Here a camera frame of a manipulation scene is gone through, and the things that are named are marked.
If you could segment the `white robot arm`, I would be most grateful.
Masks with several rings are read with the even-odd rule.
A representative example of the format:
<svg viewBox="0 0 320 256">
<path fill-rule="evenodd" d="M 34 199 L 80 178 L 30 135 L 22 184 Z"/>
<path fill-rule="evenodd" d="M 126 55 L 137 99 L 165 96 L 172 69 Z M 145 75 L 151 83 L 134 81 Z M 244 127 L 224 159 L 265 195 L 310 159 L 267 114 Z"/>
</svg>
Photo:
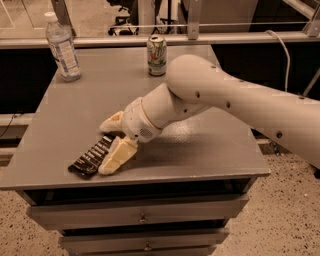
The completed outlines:
<svg viewBox="0 0 320 256">
<path fill-rule="evenodd" d="M 210 107 L 219 108 L 270 138 L 309 164 L 320 168 L 320 102 L 235 78 L 195 55 L 181 55 L 168 66 L 166 80 L 124 110 L 106 119 L 100 129 L 120 131 L 136 152 L 173 122 Z"/>
</svg>

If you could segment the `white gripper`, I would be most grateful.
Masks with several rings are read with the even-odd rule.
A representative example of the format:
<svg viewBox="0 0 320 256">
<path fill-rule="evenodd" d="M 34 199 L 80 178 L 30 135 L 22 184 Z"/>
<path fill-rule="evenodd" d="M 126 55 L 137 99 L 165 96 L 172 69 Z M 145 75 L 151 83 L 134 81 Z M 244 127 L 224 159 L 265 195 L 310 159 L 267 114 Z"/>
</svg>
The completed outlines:
<svg viewBox="0 0 320 256">
<path fill-rule="evenodd" d="M 162 132 L 161 129 L 155 127 L 147 118 L 141 97 L 130 103 L 123 112 L 118 111 L 103 121 L 99 129 L 105 133 L 123 130 L 130 137 L 116 137 L 113 140 L 108 154 L 104 157 L 98 168 L 98 172 L 102 175 L 113 174 L 133 157 L 138 148 L 136 141 L 148 143 Z"/>
</svg>

